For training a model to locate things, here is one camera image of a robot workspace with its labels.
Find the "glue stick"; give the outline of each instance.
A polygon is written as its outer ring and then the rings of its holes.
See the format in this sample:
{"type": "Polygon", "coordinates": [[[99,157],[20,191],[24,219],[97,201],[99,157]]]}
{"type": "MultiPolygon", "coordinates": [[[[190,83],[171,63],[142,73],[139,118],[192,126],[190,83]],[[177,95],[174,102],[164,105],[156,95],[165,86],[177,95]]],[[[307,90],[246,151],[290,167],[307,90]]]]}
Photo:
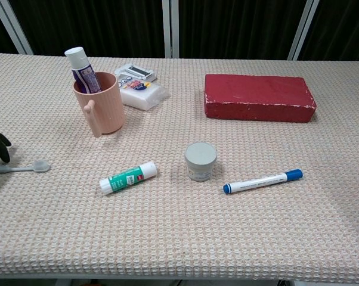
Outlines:
{"type": "Polygon", "coordinates": [[[83,94],[94,94],[101,91],[96,74],[81,46],[64,52],[71,62],[73,77],[83,94]]]}
{"type": "Polygon", "coordinates": [[[102,179],[99,183],[102,192],[107,195],[156,175],[156,165],[153,162],[148,162],[117,175],[102,179]]]}

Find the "marker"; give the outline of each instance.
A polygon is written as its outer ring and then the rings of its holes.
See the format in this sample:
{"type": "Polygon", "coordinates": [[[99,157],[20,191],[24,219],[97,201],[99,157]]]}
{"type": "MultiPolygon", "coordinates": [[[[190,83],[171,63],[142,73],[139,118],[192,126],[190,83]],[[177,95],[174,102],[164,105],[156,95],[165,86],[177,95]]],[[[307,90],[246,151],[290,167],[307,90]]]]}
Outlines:
{"type": "Polygon", "coordinates": [[[303,177],[303,172],[296,169],[289,172],[281,173],[279,175],[264,177],[261,179],[255,179],[246,182],[236,182],[226,184],[223,186],[225,194],[231,194],[232,192],[246,191],[248,189],[260,188],[261,186],[268,186],[288,181],[294,181],[303,177]]]}

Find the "black glove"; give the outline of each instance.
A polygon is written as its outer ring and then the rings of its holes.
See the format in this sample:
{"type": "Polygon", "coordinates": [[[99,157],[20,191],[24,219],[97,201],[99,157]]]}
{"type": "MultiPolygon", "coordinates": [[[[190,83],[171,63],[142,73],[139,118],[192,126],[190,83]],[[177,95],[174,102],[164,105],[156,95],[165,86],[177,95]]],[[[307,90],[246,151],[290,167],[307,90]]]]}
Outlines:
{"type": "Polygon", "coordinates": [[[7,146],[11,146],[10,141],[4,135],[0,134],[0,158],[5,163],[10,162],[7,146]]]}

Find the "green glue stick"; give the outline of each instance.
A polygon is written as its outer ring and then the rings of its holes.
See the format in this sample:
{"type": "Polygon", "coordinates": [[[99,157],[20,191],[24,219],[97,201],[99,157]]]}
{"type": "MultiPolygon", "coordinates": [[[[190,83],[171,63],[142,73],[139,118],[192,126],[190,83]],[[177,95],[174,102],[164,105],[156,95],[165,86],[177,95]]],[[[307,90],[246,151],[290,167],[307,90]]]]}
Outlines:
{"type": "Polygon", "coordinates": [[[102,179],[99,183],[102,192],[107,195],[156,175],[156,165],[153,162],[148,162],[117,175],[102,179]]]}

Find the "toothpaste cap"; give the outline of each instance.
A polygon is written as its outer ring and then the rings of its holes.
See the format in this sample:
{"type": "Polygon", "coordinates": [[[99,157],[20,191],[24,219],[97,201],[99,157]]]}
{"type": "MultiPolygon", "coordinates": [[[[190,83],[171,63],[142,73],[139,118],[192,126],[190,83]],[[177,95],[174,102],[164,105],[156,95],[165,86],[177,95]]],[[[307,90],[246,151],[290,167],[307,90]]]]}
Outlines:
{"type": "Polygon", "coordinates": [[[81,46],[68,49],[64,52],[64,54],[70,60],[73,70],[79,70],[89,65],[88,58],[86,57],[84,49],[81,46]]]}

